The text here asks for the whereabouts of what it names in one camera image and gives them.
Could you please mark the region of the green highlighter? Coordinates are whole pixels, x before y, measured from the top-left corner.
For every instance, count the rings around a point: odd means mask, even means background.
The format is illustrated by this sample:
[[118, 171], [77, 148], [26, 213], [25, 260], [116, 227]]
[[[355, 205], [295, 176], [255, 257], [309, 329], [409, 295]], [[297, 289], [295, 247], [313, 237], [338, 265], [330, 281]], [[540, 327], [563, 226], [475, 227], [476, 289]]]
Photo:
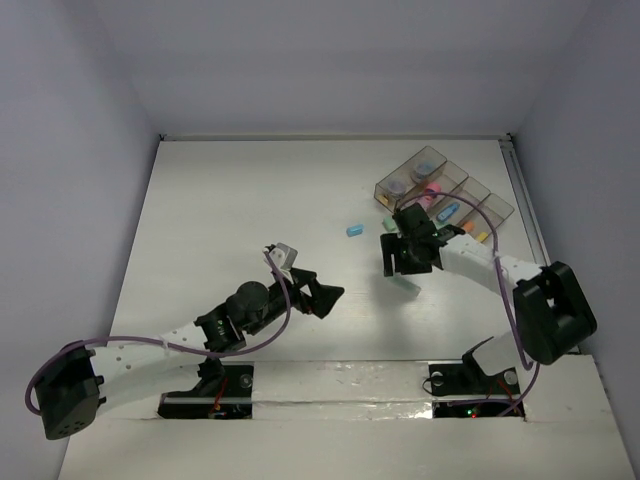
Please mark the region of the green highlighter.
[[408, 298], [416, 298], [421, 293], [421, 287], [402, 276], [393, 276], [390, 282], [404, 292]]

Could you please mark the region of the green highlighter cap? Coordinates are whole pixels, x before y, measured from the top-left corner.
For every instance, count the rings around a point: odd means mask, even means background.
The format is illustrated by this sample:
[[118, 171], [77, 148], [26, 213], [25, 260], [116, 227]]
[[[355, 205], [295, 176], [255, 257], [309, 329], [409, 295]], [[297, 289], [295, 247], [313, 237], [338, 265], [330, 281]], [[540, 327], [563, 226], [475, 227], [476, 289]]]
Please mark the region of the green highlighter cap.
[[394, 232], [397, 230], [397, 225], [391, 216], [387, 216], [382, 221], [382, 225], [387, 232]]

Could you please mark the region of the pink cap glue bottle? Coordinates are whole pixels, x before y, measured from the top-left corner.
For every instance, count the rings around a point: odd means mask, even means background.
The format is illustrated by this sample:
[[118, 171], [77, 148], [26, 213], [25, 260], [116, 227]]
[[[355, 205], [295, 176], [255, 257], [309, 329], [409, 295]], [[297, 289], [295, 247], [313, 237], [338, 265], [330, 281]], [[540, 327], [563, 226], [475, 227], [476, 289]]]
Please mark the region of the pink cap glue bottle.
[[424, 209], [428, 210], [431, 204], [437, 199], [441, 186], [437, 182], [431, 182], [426, 185], [423, 193], [418, 198], [417, 203]]

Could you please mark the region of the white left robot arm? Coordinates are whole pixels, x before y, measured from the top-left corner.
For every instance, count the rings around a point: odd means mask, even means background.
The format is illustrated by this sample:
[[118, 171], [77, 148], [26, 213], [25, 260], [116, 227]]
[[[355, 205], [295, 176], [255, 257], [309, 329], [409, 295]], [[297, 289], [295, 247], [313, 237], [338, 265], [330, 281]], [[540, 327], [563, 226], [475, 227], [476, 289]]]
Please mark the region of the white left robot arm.
[[155, 338], [112, 336], [74, 341], [47, 360], [30, 380], [25, 404], [39, 416], [48, 440], [87, 428], [107, 411], [167, 389], [180, 371], [195, 392], [221, 383], [220, 361], [251, 352], [246, 338], [294, 310], [326, 317], [344, 288], [323, 285], [313, 271], [276, 271], [265, 286], [249, 281], [222, 304]]

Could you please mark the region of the blue correction tape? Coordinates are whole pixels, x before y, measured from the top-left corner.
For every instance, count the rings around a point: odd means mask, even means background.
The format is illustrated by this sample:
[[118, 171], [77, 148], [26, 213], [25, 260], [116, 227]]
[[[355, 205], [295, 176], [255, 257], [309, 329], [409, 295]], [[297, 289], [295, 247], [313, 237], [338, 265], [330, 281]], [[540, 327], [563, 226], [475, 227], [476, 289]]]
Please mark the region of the blue correction tape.
[[446, 223], [459, 210], [459, 208], [459, 202], [450, 203], [436, 215], [436, 220], [440, 223]]

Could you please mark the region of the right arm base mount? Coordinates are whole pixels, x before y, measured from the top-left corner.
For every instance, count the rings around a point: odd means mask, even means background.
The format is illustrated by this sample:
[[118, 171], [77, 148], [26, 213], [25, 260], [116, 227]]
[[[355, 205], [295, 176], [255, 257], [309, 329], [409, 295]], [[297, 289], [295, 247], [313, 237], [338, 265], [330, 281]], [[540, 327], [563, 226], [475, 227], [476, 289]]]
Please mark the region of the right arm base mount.
[[428, 366], [421, 388], [435, 399], [435, 418], [526, 417], [516, 369], [487, 375], [473, 357], [490, 340], [474, 345], [459, 361]]

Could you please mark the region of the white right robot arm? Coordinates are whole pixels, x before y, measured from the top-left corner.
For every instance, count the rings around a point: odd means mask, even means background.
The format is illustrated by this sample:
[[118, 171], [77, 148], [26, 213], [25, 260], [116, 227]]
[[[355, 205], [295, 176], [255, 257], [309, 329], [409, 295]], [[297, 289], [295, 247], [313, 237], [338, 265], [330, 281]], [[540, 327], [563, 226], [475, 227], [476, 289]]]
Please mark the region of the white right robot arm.
[[380, 236], [386, 277], [437, 268], [502, 300], [509, 330], [471, 349], [460, 368], [468, 390], [486, 390], [497, 374], [518, 363], [527, 370], [551, 365], [596, 332], [596, 318], [567, 264], [545, 266], [503, 255], [460, 227], [436, 227], [418, 205], [396, 212], [393, 219], [397, 231]]

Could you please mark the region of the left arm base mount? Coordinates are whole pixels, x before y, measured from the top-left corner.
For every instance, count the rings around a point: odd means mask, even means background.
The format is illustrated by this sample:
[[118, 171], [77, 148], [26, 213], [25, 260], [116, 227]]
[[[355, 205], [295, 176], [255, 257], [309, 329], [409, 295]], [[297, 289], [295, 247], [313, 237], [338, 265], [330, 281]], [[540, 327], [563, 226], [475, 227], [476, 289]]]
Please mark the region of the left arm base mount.
[[167, 420], [245, 420], [253, 416], [253, 363], [206, 360], [188, 391], [161, 396], [157, 414]]

